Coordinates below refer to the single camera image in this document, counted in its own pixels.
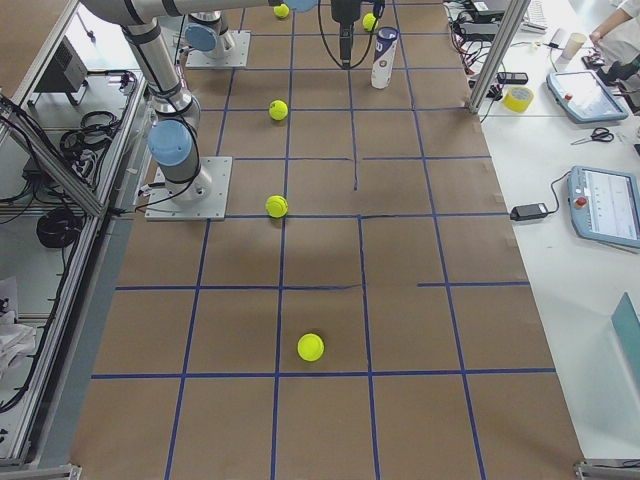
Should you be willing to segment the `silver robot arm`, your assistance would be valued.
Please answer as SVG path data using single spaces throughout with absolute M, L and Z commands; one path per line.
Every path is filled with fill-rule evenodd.
M 214 59 L 227 56 L 236 45 L 222 11 L 189 14 L 185 38 L 192 49 Z
M 162 174 L 170 200 L 186 203 L 206 196 L 211 180 L 203 172 L 197 129 L 201 108 L 178 74 L 158 19 L 197 17 L 228 9 L 280 6 L 280 1 L 85 1 L 101 20 L 121 28 L 148 82 L 159 124 L 148 147 Z

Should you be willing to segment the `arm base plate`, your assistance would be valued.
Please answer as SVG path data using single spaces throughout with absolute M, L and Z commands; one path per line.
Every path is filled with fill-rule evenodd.
M 186 67 L 199 70 L 244 68 L 247 65 L 251 32 L 227 30 L 218 35 L 208 28 L 190 26 L 185 34 L 189 53 Z
M 201 157 L 200 172 L 189 188 L 166 182 L 159 167 L 154 181 L 164 186 L 153 189 L 145 209 L 148 221 L 223 220 L 226 214 L 233 159 Z

